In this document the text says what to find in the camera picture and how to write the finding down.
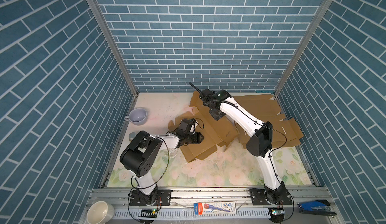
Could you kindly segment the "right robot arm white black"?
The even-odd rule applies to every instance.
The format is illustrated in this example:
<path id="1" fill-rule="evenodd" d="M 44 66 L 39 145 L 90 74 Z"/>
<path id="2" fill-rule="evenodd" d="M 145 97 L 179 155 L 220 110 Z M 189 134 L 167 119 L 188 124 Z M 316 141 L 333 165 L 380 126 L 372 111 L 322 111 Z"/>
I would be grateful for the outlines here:
<path id="1" fill-rule="evenodd" d="M 198 89 L 189 83 L 198 93 L 203 105 L 210 109 L 209 113 L 215 120 L 228 116 L 240 125 L 250 137 L 246 144 L 247 151 L 256 157 L 263 174 L 266 200 L 271 204 L 279 204 L 289 196 L 284 182 L 277 173 L 272 159 L 273 126 L 270 122 L 263 122 L 244 109 L 230 93 L 225 90 L 217 92 Z"/>

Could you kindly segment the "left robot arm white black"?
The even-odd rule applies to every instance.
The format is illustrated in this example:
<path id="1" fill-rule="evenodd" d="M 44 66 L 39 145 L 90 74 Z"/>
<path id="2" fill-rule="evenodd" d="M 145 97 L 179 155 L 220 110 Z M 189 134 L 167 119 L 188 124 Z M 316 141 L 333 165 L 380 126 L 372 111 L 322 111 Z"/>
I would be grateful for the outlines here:
<path id="1" fill-rule="evenodd" d="M 196 127 L 204 128 L 197 119 L 182 119 L 180 124 L 165 135 L 151 135 L 146 131 L 139 131 L 128 147 L 120 156 L 120 162 L 125 169 L 133 173 L 137 182 L 132 192 L 133 199 L 142 205 L 150 206 L 160 200 L 157 182 L 150 170 L 161 150 L 178 149 L 189 144 L 200 144 L 204 140 L 203 134 L 196 131 Z"/>

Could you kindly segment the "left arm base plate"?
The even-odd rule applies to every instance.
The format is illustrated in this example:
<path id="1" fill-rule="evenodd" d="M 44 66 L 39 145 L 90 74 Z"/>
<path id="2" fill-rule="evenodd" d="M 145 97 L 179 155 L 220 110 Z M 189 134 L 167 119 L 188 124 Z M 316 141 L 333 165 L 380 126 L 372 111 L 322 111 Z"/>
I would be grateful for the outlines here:
<path id="1" fill-rule="evenodd" d="M 145 195 L 140 190 L 132 189 L 129 193 L 129 205 L 134 207 L 170 206 L 171 193 L 169 189 L 155 188 L 150 195 Z"/>

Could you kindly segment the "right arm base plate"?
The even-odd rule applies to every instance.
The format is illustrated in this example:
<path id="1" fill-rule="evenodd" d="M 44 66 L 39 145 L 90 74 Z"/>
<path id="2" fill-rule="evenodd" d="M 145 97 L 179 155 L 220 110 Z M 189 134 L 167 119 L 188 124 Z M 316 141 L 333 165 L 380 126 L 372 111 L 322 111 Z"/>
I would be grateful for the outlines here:
<path id="1" fill-rule="evenodd" d="M 285 188 L 278 190 L 252 188 L 249 192 L 254 206 L 293 204 L 290 193 Z"/>

